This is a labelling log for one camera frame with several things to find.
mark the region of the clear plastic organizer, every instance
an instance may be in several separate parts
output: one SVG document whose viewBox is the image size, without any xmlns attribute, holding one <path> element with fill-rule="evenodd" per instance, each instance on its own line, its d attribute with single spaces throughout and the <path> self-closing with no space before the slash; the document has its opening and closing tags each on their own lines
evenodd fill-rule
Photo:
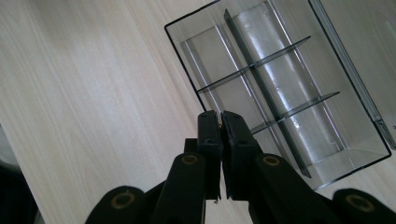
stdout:
<svg viewBox="0 0 396 224">
<path fill-rule="evenodd" d="M 390 156 L 394 141 L 329 31 L 292 40 L 273 3 L 254 0 L 215 1 L 165 30 L 203 109 L 243 116 L 311 188 Z"/>
</svg>

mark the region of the screw hole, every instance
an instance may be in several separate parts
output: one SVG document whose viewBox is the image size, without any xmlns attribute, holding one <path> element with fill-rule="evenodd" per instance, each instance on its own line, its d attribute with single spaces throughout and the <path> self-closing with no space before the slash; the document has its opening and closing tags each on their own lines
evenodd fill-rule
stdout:
<svg viewBox="0 0 396 224">
<path fill-rule="evenodd" d="M 355 208 L 366 213 L 373 212 L 375 210 L 374 205 L 370 201 L 356 194 L 347 195 L 346 201 Z"/>
<path fill-rule="evenodd" d="M 262 160 L 270 166 L 278 166 L 280 164 L 280 160 L 272 156 L 266 156 Z"/>
<path fill-rule="evenodd" d="M 210 138 L 205 139 L 204 142 L 208 143 L 208 144 L 215 144 L 215 140 L 210 139 Z"/>
<path fill-rule="evenodd" d="M 123 209 L 134 202 L 134 194 L 131 192 L 119 193 L 111 200 L 111 206 L 115 209 Z"/>
<path fill-rule="evenodd" d="M 181 158 L 184 164 L 192 165 L 198 162 L 198 158 L 196 156 L 188 155 Z"/>
</svg>

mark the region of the wood grain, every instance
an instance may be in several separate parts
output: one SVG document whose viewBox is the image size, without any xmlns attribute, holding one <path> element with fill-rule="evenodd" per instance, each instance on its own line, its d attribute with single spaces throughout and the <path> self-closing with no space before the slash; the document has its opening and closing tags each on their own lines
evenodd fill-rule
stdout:
<svg viewBox="0 0 396 224">
<path fill-rule="evenodd" d="M 166 178 L 184 139 L 196 135 L 202 108 L 163 27 L 207 2 L 0 2 L 0 123 L 47 223 L 83 223 L 109 190 L 148 190 Z M 361 2 L 368 7 L 351 7 Z M 361 18 L 376 15 L 366 10 L 374 3 L 346 1 L 354 22 L 375 28 L 368 35 L 380 46 L 350 41 L 351 57 L 361 70 L 382 58 L 385 64 L 372 66 L 393 74 L 387 80 L 395 83 L 395 51 L 387 47 L 394 33 Z M 391 0 L 382 4 L 394 7 Z M 386 9 L 391 27 L 395 12 Z M 394 112 L 388 117 L 395 120 Z M 319 192 L 363 189 L 396 210 L 395 168 L 392 157 Z M 208 203 L 206 219 L 251 222 L 245 203 L 226 200 Z"/>
</svg>

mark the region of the light wood surface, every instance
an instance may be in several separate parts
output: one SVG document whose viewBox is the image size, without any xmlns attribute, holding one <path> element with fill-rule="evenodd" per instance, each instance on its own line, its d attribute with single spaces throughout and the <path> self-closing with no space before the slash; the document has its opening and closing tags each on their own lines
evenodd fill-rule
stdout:
<svg viewBox="0 0 396 224">
<path fill-rule="evenodd" d="M 0 2 L 0 123 L 47 223 L 83 223 L 109 190 L 148 190 L 166 178 L 202 108 L 163 27 L 207 2 Z M 366 9 L 376 2 L 364 2 L 355 10 L 358 0 L 346 1 L 354 22 L 384 12 L 386 27 L 396 27 L 391 0 L 375 11 Z M 369 22 L 379 48 L 354 43 L 354 31 L 342 37 L 352 36 L 359 69 L 374 66 L 396 83 L 394 29 L 378 35 Z M 396 210 L 395 168 L 392 157 L 319 192 L 363 189 Z M 247 209 L 209 202 L 206 223 L 249 223 Z"/>
</svg>

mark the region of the black plastic part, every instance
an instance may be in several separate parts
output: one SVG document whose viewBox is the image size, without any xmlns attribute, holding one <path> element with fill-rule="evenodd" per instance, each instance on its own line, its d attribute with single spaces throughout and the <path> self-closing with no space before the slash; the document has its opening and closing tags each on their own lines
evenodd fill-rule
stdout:
<svg viewBox="0 0 396 224">
<path fill-rule="evenodd" d="M 220 196 L 220 165 L 223 145 L 216 112 L 206 111 L 198 116 L 198 153 L 206 159 L 206 198 Z"/>
<path fill-rule="evenodd" d="M 396 214 L 375 197 L 357 189 L 334 193 L 333 206 L 347 223 L 396 223 Z"/>
<path fill-rule="evenodd" d="M 23 175 L 0 166 L 0 223 L 35 222 L 37 206 Z"/>
<path fill-rule="evenodd" d="M 142 190 L 122 186 L 108 192 L 93 208 L 87 224 L 147 223 Z"/>
<path fill-rule="evenodd" d="M 201 224 L 205 221 L 205 158 L 177 156 L 150 223 Z"/>
<path fill-rule="evenodd" d="M 163 191 L 164 185 L 165 181 L 145 193 L 145 216 L 148 220 L 151 220 L 152 218 L 152 214 L 154 213 L 155 206 L 157 205 L 158 199 Z"/>
<path fill-rule="evenodd" d="M 255 166 L 258 188 L 278 223 L 341 223 L 283 158 L 261 154 Z"/>
<path fill-rule="evenodd" d="M 277 223 L 270 207 L 255 185 L 253 185 L 251 188 L 250 199 L 248 201 L 248 212 L 253 224 Z"/>
<path fill-rule="evenodd" d="M 227 198 L 248 201 L 254 158 L 262 153 L 262 150 L 240 115 L 224 111 L 221 119 L 224 144 L 223 172 Z"/>
<path fill-rule="evenodd" d="M 184 141 L 184 152 L 197 152 L 197 142 L 196 138 L 186 138 Z"/>
</svg>

